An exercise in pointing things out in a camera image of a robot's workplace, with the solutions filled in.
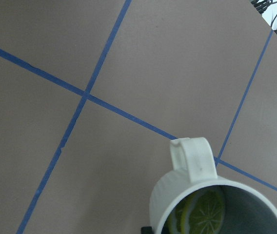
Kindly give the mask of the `yellow lemon slice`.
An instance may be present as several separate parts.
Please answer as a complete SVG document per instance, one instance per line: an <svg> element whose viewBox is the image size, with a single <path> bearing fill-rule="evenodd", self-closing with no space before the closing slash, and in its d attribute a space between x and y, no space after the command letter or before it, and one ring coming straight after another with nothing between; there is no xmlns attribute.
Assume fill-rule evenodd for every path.
<svg viewBox="0 0 277 234"><path fill-rule="evenodd" d="M199 189L183 198L168 215L163 234L218 234L225 218L220 186Z"/></svg>

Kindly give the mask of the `white mug with handle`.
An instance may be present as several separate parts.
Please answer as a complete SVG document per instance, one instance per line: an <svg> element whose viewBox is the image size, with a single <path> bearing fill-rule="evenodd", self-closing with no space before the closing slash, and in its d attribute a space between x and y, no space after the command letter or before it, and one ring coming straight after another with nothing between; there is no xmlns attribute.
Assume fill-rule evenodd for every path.
<svg viewBox="0 0 277 234"><path fill-rule="evenodd" d="M173 169L149 204L155 234L277 234L277 209L260 192L217 174L207 139L170 142Z"/></svg>

